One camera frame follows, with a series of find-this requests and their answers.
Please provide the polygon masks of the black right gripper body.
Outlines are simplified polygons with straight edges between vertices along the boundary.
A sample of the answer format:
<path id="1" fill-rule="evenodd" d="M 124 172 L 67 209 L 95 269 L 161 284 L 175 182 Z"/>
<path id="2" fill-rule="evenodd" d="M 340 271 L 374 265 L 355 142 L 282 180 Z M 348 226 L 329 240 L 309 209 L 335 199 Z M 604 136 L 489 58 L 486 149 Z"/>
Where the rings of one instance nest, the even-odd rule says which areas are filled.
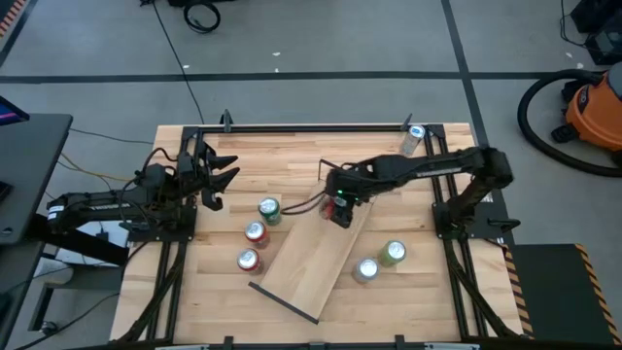
<path id="1" fill-rule="evenodd" d="M 331 220 L 342 228 L 349 228 L 353 219 L 354 203 L 348 198 L 336 196 L 333 200 Z"/>

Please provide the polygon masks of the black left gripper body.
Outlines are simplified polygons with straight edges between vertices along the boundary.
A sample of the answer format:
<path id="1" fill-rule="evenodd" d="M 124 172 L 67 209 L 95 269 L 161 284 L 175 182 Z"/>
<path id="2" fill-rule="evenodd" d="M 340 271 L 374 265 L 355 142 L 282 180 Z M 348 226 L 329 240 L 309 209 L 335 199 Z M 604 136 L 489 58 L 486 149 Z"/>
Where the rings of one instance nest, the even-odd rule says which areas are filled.
<path id="1" fill-rule="evenodd" d="M 179 192 L 181 197 L 199 193 L 203 206 L 219 211 L 224 205 L 222 199 L 217 197 L 217 193 L 211 190 L 211 175 L 214 173 L 208 164 L 208 155 L 216 155 L 215 151 L 207 144 L 197 144 L 195 149 L 198 151 L 197 157 L 188 151 L 178 154 Z"/>

